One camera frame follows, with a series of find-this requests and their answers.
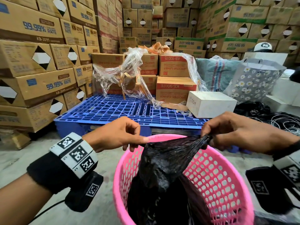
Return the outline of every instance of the blue plastic pallet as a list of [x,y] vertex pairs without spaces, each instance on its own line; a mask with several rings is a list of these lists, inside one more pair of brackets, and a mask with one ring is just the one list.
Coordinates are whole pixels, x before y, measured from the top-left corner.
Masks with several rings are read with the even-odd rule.
[[123,99],[122,95],[94,95],[57,117],[55,125],[61,137],[75,132],[84,135],[99,125],[127,116],[141,125],[141,135],[151,135],[151,127],[200,130],[208,119],[197,119],[174,109],[153,106],[143,99]]

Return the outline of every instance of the pink laundry basket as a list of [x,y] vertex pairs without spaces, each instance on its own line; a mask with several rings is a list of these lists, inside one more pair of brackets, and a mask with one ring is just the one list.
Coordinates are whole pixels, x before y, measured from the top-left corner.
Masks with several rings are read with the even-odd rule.
[[[151,142],[158,142],[182,137],[185,136],[159,134],[149,138]],[[112,193],[123,225],[135,225],[127,212],[127,196],[143,149],[139,146],[133,153],[127,150],[116,168]],[[199,150],[183,173],[202,193],[215,225],[253,224],[254,211],[249,190],[238,171],[217,150],[210,146]]]

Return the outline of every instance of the white cap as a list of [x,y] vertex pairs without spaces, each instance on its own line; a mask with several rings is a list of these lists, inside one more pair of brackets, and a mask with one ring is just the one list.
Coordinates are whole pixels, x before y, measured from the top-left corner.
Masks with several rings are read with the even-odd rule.
[[254,47],[254,52],[259,52],[260,50],[272,50],[272,45],[268,42],[260,42]]

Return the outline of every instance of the concrete floor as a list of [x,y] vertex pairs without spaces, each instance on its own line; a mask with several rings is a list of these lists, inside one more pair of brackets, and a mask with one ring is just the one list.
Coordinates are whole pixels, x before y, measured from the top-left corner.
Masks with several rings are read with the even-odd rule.
[[[50,132],[37,141],[20,151],[10,151],[3,146],[0,150],[0,188],[10,183],[26,172],[26,167],[35,159],[47,153],[49,148],[60,138],[55,132]],[[104,176],[101,188],[96,194],[90,207],[83,213],[71,211],[65,204],[59,204],[50,209],[44,215],[36,219],[32,225],[43,224],[63,224],[63,225],[81,225],[81,224],[101,224],[101,225],[120,225],[115,207],[113,204],[112,186],[115,168],[124,151],[121,148],[103,151],[98,154],[98,166],[95,171]],[[250,188],[249,182],[245,177],[245,171],[258,166],[270,166],[272,158],[266,155],[241,155],[224,152],[227,159],[236,167],[248,185],[252,193],[252,201],[256,211],[264,212],[259,206],[258,201]],[[58,201],[65,198],[69,189],[54,195],[41,211],[50,207]],[[291,216],[296,217],[300,223],[300,210],[294,209]]]

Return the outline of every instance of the hand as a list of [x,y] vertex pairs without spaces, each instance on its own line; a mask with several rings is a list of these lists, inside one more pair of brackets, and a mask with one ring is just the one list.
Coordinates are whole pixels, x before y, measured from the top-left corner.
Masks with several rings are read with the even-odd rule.
[[232,145],[254,152],[270,154],[300,140],[300,137],[272,125],[232,112],[225,112],[207,121],[201,136],[213,134],[210,146],[224,150]]
[[128,117],[120,117],[87,133],[82,136],[82,139],[88,142],[96,152],[121,146],[125,151],[128,144],[130,144],[130,151],[133,152],[139,144],[149,141],[147,137],[140,136],[140,130],[141,126],[137,122]]

